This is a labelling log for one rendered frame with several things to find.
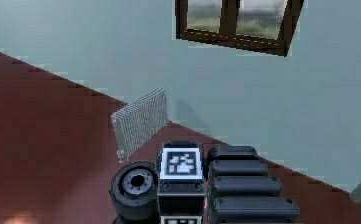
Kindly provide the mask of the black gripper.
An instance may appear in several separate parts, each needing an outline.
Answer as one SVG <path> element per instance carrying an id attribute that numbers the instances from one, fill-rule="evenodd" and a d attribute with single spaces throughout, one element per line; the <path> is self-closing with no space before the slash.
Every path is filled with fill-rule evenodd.
<path id="1" fill-rule="evenodd" d="M 158 224 L 157 174 L 151 162 L 122 167 L 113 177 L 109 195 L 116 209 L 112 224 Z"/>

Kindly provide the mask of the brown framed window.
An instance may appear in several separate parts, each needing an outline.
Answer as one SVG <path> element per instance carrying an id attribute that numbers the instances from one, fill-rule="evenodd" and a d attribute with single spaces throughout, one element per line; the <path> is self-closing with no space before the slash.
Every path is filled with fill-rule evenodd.
<path id="1" fill-rule="evenodd" d="M 174 0 L 181 40 L 287 56 L 304 0 Z"/>

